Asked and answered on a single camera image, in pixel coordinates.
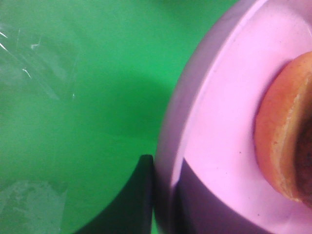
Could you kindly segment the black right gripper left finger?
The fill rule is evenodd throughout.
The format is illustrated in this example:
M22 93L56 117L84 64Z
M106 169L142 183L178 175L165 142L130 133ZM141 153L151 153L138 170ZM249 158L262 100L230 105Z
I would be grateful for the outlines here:
M142 155L129 180L77 234L150 234L154 204L154 160Z

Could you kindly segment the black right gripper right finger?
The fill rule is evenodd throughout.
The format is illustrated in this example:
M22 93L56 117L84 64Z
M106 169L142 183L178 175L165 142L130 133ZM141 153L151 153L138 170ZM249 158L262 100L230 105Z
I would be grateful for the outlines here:
M183 161L176 188L175 234L267 234L219 200Z

